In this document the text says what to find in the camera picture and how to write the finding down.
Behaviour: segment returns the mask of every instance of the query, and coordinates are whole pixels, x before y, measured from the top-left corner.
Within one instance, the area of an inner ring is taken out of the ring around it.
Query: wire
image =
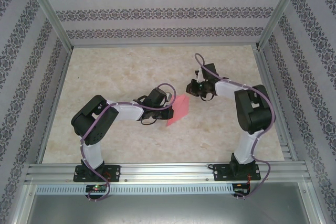
[[[102,110],[102,112],[99,114],[99,116],[95,119],[95,121],[93,122],[93,124],[91,125],[91,127],[89,127],[89,129],[87,130],[87,132],[84,134],[84,136],[81,138],[81,140],[80,140],[80,153],[81,153],[81,155],[82,155],[82,157],[83,157],[83,162],[84,162],[84,164],[94,173],[94,174],[96,174],[98,177],[100,177],[102,180],[104,180],[104,182],[106,182],[106,185],[107,185],[107,187],[108,187],[108,191],[107,191],[107,193],[106,194],[104,194],[103,196],[101,196],[99,199],[92,199],[92,198],[90,198],[90,194],[93,192],[93,191],[89,191],[89,193],[88,193],[88,199],[89,199],[89,201],[101,201],[101,200],[103,200],[103,199],[105,199],[106,197],[108,197],[109,196],[109,194],[110,194],[110,191],[111,191],[111,186],[110,186],[110,183],[108,182],[108,180],[104,177],[104,176],[102,176],[101,174],[99,174],[95,169],[93,169],[92,168],[92,166],[87,162],[87,160],[86,160],[86,157],[85,157],[85,153],[84,153],[84,149],[83,149],[83,145],[85,144],[84,143],[84,140],[88,137],[88,135],[90,134],[90,132],[92,131],[92,129],[95,127],[95,125],[98,123],[98,121],[101,119],[101,117],[104,115],[104,113],[109,109],[109,108],[111,108],[111,107],[113,107],[113,106],[116,106],[116,105],[118,105],[118,104],[120,104],[120,105],[129,105],[129,106],[136,106],[136,107],[140,107],[140,108],[144,108],[144,109],[149,109],[149,110],[165,110],[165,109],[167,109],[167,108],[169,108],[171,105],[173,105],[173,103],[175,102],[175,100],[176,100],[176,90],[175,90],[175,88],[172,86],[172,85],[170,85],[169,83],[162,83],[162,84],[160,84],[160,85],[158,85],[158,88],[159,87],[161,87],[161,86],[169,86],[169,87],[171,87],[172,89],[173,89],[173,91],[174,91],[174,98],[173,98],[173,101],[169,104],[169,105],[167,105],[167,106],[165,106],[165,107],[162,107],[162,108],[151,108],[151,107],[147,107],[147,106],[144,106],[144,105],[140,105],[140,104],[137,104],[137,103],[132,103],[132,102],[115,102],[115,103],[112,103],[112,104],[109,104],[109,105],[107,105],[103,110]]]
[[[250,182],[251,182],[251,175],[250,175],[250,173],[249,173],[249,174],[247,175],[248,190],[251,189],[251,184],[250,184]]]
[[[140,123],[142,125],[152,125],[152,124],[156,123],[157,119],[155,119],[154,122],[151,122],[151,123],[143,123],[142,121],[143,121],[143,119],[140,120]]]
[[[211,97],[209,100],[205,100],[203,97],[201,97],[201,96],[200,96],[200,97],[201,97],[201,100],[202,100],[202,101],[204,101],[204,102],[208,102],[208,101],[211,101],[211,100],[213,99],[214,96],[215,96],[215,95],[212,94],[212,97]]]
[[[109,177],[108,177],[108,182],[111,182],[111,178],[112,178],[111,174],[109,174],[108,172],[104,172],[103,175],[104,175],[104,174],[106,174],[106,175],[109,176]]]
[[[199,57],[201,58],[203,64],[199,61],[199,59],[197,58],[197,56],[199,56]],[[255,141],[253,142],[252,149],[251,149],[251,156],[252,156],[252,158],[253,158],[255,161],[257,161],[257,162],[261,162],[261,163],[266,164],[266,165],[268,166],[268,170],[267,170],[267,173],[266,173],[265,177],[264,177],[264,178],[262,179],[262,181],[260,182],[260,184],[259,184],[259,185],[258,185],[258,186],[257,186],[257,187],[256,187],[250,194],[249,194],[249,195],[244,196],[244,195],[242,195],[242,194],[236,193],[236,194],[240,195],[239,198],[243,198],[243,199],[245,199],[245,198],[247,198],[247,197],[250,197],[251,195],[253,195],[256,191],[258,191],[258,190],[260,189],[261,185],[263,185],[263,183],[264,183],[265,180],[267,179],[269,173],[271,172],[271,165],[269,164],[269,162],[264,161],[264,160],[257,159],[257,158],[254,156],[254,150],[255,150],[255,148],[256,148],[256,145],[257,145],[257,143],[258,143],[260,137],[261,137],[262,135],[264,135],[266,132],[268,132],[268,131],[272,128],[272,126],[273,126],[273,124],[274,124],[274,121],[275,121],[275,113],[274,113],[274,109],[273,109],[272,103],[271,103],[270,100],[267,98],[267,96],[265,96],[265,95],[264,95],[262,92],[260,92],[259,90],[255,89],[255,88],[252,88],[252,87],[250,87],[250,86],[247,86],[247,85],[245,85],[245,84],[240,84],[240,83],[238,83],[238,82],[234,82],[234,81],[231,81],[231,80],[228,80],[228,79],[224,79],[224,78],[222,78],[222,77],[216,75],[215,73],[211,72],[210,70],[208,70],[208,69],[204,66],[204,65],[205,65],[205,60],[204,60],[204,58],[203,58],[203,56],[202,56],[201,54],[199,54],[199,53],[195,53],[195,59],[196,59],[197,63],[201,66],[201,68],[203,68],[205,71],[207,71],[208,73],[212,74],[214,77],[218,78],[219,80],[222,80],[222,81],[224,81],[224,82],[226,82],[226,83],[231,83],[231,84],[233,84],[233,85],[235,85],[235,86],[238,86],[238,87],[240,87],[240,88],[249,89],[249,90],[251,90],[251,91],[257,93],[258,95],[260,95],[260,96],[267,102],[267,104],[268,104],[268,106],[269,106],[269,108],[270,108],[270,110],[271,110],[271,116],[272,116],[272,118],[271,118],[271,123],[269,124],[269,126],[268,126],[264,131],[262,131],[261,133],[259,133],[259,134],[257,135]]]

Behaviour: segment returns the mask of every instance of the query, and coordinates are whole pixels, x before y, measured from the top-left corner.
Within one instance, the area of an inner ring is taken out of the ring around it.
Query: aluminum frame
[[[246,181],[214,181],[210,163],[157,163],[157,164],[119,164],[120,185],[223,185],[239,184]],[[310,223],[325,223],[321,207],[311,183],[308,168],[304,161],[270,162],[271,173],[266,183],[298,183]],[[92,185],[92,183],[75,183],[73,173],[78,164],[30,164],[24,181],[14,219],[11,223],[27,223],[38,185]],[[258,163],[261,177],[267,172],[267,165]]]
[[[207,47],[207,46],[254,46],[255,42],[189,42],[189,43],[130,43],[130,44],[108,44],[108,45],[75,45],[75,48],[114,48],[114,47]]]

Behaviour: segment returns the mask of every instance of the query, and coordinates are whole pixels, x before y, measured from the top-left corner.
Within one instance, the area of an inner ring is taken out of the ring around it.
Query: metal panel
[[[33,205],[36,185],[24,185],[21,191],[16,210],[12,218],[12,224],[26,224]]]
[[[317,200],[312,182],[298,183],[298,186],[310,223],[325,224],[326,221],[322,214],[322,209]]]
[[[177,195],[177,194],[233,194],[233,186],[227,184],[182,185],[118,185],[111,187],[111,195]],[[84,195],[86,185],[38,185],[36,195]],[[92,192],[92,195],[105,193]]]
[[[29,222],[68,223],[309,223],[297,183],[269,183],[253,197],[231,195],[36,195]]]

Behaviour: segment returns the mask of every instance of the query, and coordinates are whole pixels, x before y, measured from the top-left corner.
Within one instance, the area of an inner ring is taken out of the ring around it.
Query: metal rail
[[[121,170],[120,182],[118,182],[118,184],[220,184],[244,182],[215,182],[213,171],[208,168],[208,165],[223,163],[119,164],[121,165]],[[266,180],[268,183],[310,181],[310,175],[304,161],[278,161],[270,162],[270,164],[271,173]],[[72,180],[76,165],[77,164],[31,164],[28,168],[25,184],[78,184]],[[264,177],[268,167],[263,163],[259,163],[258,165],[261,177]]]

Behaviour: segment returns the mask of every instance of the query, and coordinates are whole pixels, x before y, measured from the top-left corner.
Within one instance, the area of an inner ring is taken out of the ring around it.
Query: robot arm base
[[[81,165],[75,168],[74,182],[104,182],[100,177],[93,173],[81,160]],[[105,165],[103,163],[94,169],[100,175],[105,177],[109,182],[119,182],[120,165]]]
[[[251,177],[251,180],[261,180],[259,166],[256,162],[252,161],[247,164],[240,164],[234,153],[231,155],[230,171],[232,172],[235,180],[246,180],[248,176]]]

